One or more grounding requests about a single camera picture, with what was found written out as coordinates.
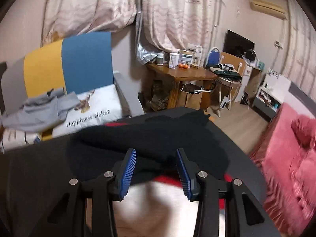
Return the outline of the brown paper bag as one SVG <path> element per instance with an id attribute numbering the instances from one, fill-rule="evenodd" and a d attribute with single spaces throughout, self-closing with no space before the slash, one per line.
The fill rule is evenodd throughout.
<path id="1" fill-rule="evenodd" d="M 200 109 L 203 88 L 194 84 L 184 84 L 179 89 L 176 107 Z"/>

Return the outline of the light grey hoodie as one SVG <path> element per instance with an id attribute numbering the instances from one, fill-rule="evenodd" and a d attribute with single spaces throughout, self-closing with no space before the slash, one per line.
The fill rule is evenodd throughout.
<path id="1" fill-rule="evenodd" d="M 65 93 L 63 88 L 51 89 L 37 97 L 25 100 L 20 109 L 1 118 L 3 127 L 42 133 L 66 120 L 68 112 L 80 104 L 74 92 Z"/>

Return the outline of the pink bed blanket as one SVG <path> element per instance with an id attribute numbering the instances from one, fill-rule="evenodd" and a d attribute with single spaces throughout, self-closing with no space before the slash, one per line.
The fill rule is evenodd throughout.
<path id="1" fill-rule="evenodd" d="M 281 233 L 300 236 L 315 216 L 315 119 L 282 104 L 250 159 L 265 178 L 271 220 Z"/>

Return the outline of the wall air conditioner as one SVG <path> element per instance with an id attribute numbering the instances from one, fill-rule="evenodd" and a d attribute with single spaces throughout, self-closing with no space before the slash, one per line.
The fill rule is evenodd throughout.
<path id="1" fill-rule="evenodd" d="M 282 20 L 287 18 L 285 9 L 282 6 L 279 6 L 275 3 L 262 1 L 262 0 L 252 0 L 250 2 L 250 7 L 254 11 L 268 14 L 270 16 L 273 16 Z"/>

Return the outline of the folding stool with clothes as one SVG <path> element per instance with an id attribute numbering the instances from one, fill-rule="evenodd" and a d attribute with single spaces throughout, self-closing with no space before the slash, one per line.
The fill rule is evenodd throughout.
<path id="1" fill-rule="evenodd" d="M 236 57 L 214 47 L 208 56 L 207 68 L 213 72 L 218 85 L 218 110 L 221 117 L 222 110 L 227 107 L 231 110 L 231 104 L 242 85 L 245 60 Z"/>

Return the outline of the wooden side table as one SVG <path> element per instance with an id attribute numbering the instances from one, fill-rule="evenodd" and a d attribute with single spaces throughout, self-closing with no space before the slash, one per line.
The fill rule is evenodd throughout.
<path id="1" fill-rule="evenodd" d="M 168 79 L 172 80 L 172 88 L 170 91 L 169 99 L 168 99 L 168 109 L 173 109 L 176 107 L 176 103 L 178 100 L 179 87 L 183 82 L 186 81 L 211 81 L 217 78 L 210 70 L 204 69 L 202 67 L 195 69 L 179 69 L 176 67 L 175 69 L 170 69 L 167 64 L 164 65 L 156 65 L 154 63 L 146 64 L 149 70 L 154 71 L 157 74 L 166 76 Z"/>

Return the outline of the grey yellow blue chair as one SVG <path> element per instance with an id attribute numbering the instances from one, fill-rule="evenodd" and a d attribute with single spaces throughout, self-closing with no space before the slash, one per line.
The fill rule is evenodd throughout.
<path id="1" fill-rule="evenodd" d="M 109 32 L 92 32 L 47 44 L 11 66 L 1 63 L 1 112 L 13 113 L 50 89 L 80 94 L 114 84 L 127 115 L 142 115 L 137 92 L 113 70 L 111 50 Z"/>

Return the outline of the black monitor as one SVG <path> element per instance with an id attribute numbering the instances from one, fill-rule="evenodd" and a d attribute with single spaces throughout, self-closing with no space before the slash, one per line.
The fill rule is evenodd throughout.
<path id="1" fill-rule="evenodd" d="M 233 32 L 231 30 L 227 30 L 223 52 L 231 54 L 233 56 L 242 58 L 246 51 L 253 50 L 255 47 L 255 43 L 250 41 L 249 39 Z"/>

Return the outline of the red and cream knit sweater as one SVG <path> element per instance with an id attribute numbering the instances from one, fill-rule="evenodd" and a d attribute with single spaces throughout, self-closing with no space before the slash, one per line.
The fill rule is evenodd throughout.
<path id="1" fill-rule="evenodd" d="M 116 203 L 119 236 L 191 236 L 198 204 L 186 200 L 176 169 L 176 149 L 202 170 L 223 180 L 229 160 L 212 128 L 184 119 L 148 121 L 113 128 L 113 142 L 135 148 L 138 162 L 127 200 Z"/>

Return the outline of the black knit sweater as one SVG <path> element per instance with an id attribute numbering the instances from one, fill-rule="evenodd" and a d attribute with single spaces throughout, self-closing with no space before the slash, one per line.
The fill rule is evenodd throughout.
<path id="1" fill-rule="evenodd" d="M 217 179 L 245 181 L 260 203 L 263 175 L 242 150 L 202 111 L 177 108 L 149 113 L 16 148 L 1 155 L 1 236 L 30 236 L 45 210 L 65 198 L 69 180 L 94 179 L 137 153 L 133 183 L 158 176 L 177 179 L 175 152 Z"/>

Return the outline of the white low shelf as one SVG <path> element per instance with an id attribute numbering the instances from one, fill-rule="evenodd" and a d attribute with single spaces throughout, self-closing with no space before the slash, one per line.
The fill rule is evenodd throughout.
<path id="1" fill-rule="evenodd" d="M 277 72 L 268 72 L 257 90 L 252 108 L 272 120 L 290 88 L 291 81 Z"/>

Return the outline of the white printed cushion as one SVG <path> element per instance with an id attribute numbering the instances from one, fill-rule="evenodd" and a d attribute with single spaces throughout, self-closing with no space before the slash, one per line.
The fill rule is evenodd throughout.
<path id="1" fill-rule="evenodd" d="M 77 95 L 80 104 L 71 109 L 66 120 L 42 133 L 31 133 L 5 128 L 1 139 L 1 151 L 50 140 L 77 132 L 90 126 L 116 121 L 125 116 L 115 85 L 90 90 Z"/>

